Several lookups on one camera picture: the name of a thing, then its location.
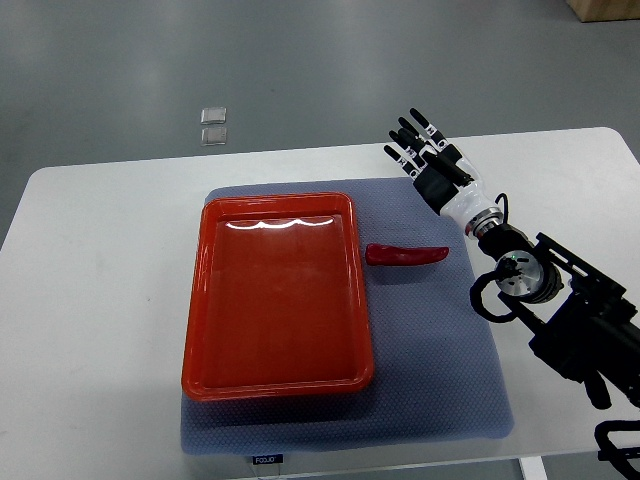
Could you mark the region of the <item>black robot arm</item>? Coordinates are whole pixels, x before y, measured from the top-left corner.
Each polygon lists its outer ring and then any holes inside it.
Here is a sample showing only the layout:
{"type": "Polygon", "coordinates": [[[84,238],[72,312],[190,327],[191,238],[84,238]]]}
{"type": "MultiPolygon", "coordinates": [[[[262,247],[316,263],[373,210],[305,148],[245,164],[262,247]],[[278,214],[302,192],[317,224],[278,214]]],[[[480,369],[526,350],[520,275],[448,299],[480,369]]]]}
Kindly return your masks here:
{"type": "Polygon", "coordinates": [[[610,386],[637,406],[638,310],[625,288],[547,235],[531,241],[510,225],[507,195],[488,197],[472,163],[418,110],[398,123],[385,153],[432,211],[495,262],[470,288],[473,310],[494,324],[521,321],[534,355],[583,385],[596,409],[611,407],[610,386]]]}

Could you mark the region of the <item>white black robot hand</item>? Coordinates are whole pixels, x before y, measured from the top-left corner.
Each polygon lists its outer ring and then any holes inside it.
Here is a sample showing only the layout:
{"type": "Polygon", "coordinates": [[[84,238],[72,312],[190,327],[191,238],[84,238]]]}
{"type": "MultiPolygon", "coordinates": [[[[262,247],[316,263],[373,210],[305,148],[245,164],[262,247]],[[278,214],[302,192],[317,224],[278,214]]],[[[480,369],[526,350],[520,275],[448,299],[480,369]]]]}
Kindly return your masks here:
{"type": "Polygon", "coordinates": [[[454,221],[500,221],[501,208],[490,200],[478,170],[443,133],[416,108],[409,110],[415,123],[398,118],[398,132],[389,137],[410,157],[390,145],[383,151],[413,180],[425,203],[438,215],[454,221]]]}

